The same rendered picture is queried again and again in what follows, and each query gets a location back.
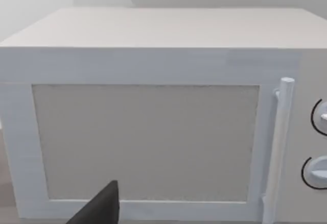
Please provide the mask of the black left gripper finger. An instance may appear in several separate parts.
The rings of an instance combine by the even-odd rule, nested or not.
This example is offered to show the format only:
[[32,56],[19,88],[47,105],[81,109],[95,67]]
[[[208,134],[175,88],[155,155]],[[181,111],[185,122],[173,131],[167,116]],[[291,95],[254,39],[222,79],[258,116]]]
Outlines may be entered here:
[[119,185],[113,180],[66,224],[119,224],[119,216]]

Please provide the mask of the pale microwave door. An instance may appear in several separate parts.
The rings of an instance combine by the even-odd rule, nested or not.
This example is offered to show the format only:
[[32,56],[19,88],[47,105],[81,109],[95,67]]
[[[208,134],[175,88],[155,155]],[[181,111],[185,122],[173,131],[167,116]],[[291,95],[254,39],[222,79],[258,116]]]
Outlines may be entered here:
[[67,219],[108,181],[121,219],[260,221],[278,48],[0,47],[18,215]]

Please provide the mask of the pale microwave oven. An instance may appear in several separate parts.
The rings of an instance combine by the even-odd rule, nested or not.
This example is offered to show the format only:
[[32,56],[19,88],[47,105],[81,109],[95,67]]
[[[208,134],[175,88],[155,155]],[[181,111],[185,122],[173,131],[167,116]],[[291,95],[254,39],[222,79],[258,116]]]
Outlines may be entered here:
[[[327,224],[327,190],[301,179],[307,158],[327,155],[327,137],[312,127],[319,99],[327,102],[327,20],[302,9],[61,9],[0,47],[278,48],[300,51],[275,223]],[[264,167],[265,194],[271,147]],[[123,220],[122,222],[250,222]]]

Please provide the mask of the pale microwave knob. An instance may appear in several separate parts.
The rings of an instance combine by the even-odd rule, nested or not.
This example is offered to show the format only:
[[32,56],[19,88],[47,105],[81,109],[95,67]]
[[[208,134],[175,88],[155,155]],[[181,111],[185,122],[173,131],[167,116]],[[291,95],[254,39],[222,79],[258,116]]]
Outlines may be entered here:
[[310,122],[313,129],[327,137],[327,102],[319,99],[312,108]]
[[309,157],[301,168],[303,183],[314,190],[327,190],[327,155]]

